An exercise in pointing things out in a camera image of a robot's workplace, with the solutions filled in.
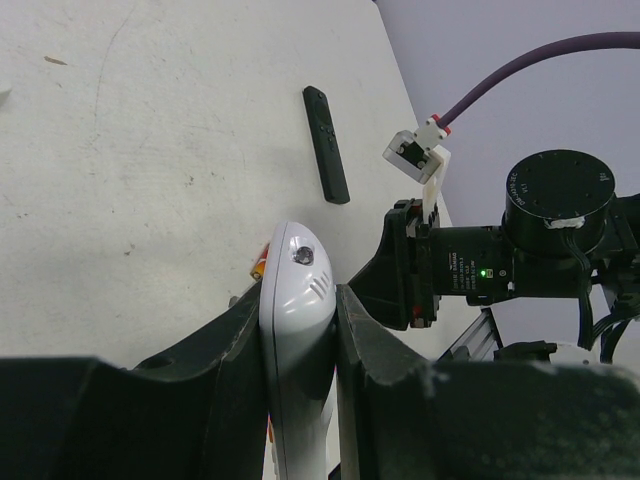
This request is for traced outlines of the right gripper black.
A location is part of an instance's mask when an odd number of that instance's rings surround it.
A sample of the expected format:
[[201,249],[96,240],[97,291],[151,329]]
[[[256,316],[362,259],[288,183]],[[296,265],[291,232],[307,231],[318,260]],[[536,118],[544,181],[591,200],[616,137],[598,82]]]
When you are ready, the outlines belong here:
[[374,256],[348,285],[383,326],[424,328],[437,320],[444,297],[472,307],[511,299],[513,257],[502,227],[444,227],[437,207],[427,212],[420,200],[400,200],[384,216]]

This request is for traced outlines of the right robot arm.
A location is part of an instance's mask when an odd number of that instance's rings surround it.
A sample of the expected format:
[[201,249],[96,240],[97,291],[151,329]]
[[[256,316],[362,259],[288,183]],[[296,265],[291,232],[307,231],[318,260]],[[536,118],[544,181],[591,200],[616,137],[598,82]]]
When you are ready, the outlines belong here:
[[351,289],[394,330],[430,326],[445,296],[482,309],[517,298],[574,299],[578,346],[610,363],[639,317],[639,199],[615,187],[603,161],[559,149],[511,169],[497,225],[444,227],[436,207],[399,201]]

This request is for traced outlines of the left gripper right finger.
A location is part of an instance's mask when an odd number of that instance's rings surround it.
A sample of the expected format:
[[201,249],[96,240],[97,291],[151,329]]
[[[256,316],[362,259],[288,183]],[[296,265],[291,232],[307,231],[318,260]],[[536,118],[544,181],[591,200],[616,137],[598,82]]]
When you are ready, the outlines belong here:
[[337,291],[345,479],[635,479],[639,378],[613,366],[432,362]]

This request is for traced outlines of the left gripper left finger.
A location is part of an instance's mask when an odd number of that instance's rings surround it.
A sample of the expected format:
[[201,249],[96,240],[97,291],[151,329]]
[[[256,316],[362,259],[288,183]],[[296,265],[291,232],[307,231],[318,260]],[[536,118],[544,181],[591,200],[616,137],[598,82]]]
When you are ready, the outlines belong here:
[[267,436],[260,289],[132,369],[1,362],[5,479],[259,479]]

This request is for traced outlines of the white rounded remote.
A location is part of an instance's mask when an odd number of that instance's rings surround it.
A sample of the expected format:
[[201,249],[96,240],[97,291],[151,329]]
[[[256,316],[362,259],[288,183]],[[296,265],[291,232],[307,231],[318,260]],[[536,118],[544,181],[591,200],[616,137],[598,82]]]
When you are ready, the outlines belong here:
[[306,226],[280,223],[261,282],[259,328],[274,462],[280,479],[328,476],[336,287],[328,254]]

